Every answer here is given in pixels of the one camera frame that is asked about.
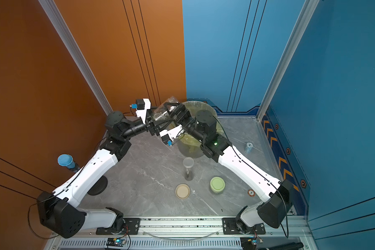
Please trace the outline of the glass jar with tea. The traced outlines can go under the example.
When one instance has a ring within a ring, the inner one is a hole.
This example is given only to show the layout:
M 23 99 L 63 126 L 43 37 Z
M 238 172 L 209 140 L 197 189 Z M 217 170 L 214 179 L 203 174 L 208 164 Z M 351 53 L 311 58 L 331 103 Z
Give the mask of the glass jar with tea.
M 174 96 L 166 99 L 160 106 L 153 110 L 151 118 L 155 122 L 169 119 L 169 113 L 173 111 L 179 103 L 180 102 Z

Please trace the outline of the cream jar lid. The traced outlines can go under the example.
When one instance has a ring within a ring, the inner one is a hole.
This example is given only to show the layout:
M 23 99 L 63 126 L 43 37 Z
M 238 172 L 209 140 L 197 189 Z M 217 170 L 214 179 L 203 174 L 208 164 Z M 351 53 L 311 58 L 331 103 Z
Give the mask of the cream jar lid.
M 191 193 L 190 187 L 187 184 L 179 184 L 175 189 L 175 195 L 177 198 L 184 200 L 189 197 Z

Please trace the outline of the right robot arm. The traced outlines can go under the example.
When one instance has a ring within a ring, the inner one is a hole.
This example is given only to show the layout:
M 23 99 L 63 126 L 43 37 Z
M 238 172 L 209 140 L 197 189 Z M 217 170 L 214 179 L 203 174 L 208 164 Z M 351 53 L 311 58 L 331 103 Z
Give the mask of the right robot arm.
M 259 203 L 244 207 L 237 215 L 236 224 L 242 233 L 248 233 L 261 223 L 275 229 L 282 227 L 285 234 L 289 233 L 287 214 L 295 192 L 289 180 L 279 180 L 248 160 L 225 133 L 217 131 L 219 121 L 210 111 L 200 110 L 191 116 L 180 103 L 169 115 L 176 126 L 200 142 L 205 156 L 231 170 L 260 198 Z

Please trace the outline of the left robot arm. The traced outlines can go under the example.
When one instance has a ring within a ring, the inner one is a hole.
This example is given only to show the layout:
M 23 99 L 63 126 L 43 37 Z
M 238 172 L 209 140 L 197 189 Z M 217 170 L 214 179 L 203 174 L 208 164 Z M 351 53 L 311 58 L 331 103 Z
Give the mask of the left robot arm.
M 40 223 L 63 238 L 71 238 L 80 230 L 105 228 L 118 234 L 124 228 L 124 215 L 111 207 L 80 209 L 88 192 L 98 185 L 104 174 L 115 166 L 128 152 L 130 139 L 142 132 L 159 135 L 170 119 L 155 121 L 151 111 L 131 121 L 120 111 L 107 116 L 108 135 L 88 163 L 52 193 L 42 192 L 36 200 Z

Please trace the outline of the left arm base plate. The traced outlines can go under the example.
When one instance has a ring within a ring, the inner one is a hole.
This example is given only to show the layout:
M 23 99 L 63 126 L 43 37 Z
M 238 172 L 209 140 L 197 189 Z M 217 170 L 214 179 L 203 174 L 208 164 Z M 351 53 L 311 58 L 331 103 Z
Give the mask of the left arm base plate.
M 140 228 L 140 218 L 123 218 L 110 228 L 97 228 L 96 235 L 137 235 Z

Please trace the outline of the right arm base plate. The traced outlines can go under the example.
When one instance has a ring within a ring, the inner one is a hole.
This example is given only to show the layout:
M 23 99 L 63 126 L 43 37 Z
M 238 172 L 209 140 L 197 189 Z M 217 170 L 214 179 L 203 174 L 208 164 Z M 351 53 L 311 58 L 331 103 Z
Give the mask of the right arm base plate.
M 232 235 L 232 234 L 259 234 L 264 235 L 266 234 L 264 224 L 257 224 L 252 227 L 248 227 L 245 223 L 241 220 L 237 220 L 236 218 L 223 218 L 223 231 L 225 235 Z

